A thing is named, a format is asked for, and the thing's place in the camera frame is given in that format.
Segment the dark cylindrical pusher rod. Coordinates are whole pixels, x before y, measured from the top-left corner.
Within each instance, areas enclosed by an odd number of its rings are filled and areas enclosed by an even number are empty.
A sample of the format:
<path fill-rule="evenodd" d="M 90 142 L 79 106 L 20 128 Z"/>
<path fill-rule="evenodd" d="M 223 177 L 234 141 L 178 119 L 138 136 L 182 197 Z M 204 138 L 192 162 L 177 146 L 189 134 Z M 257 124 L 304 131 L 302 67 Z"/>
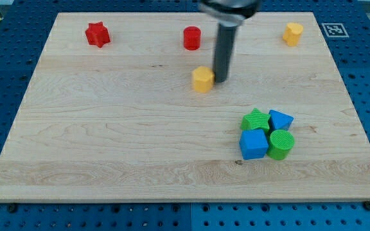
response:
<path fill-rule="evenodd" d="M 237 29 L 237 26 L 218 24 L 213 57 L 213 71 L 216 83 L 222 83 L 228 78 Z"/>

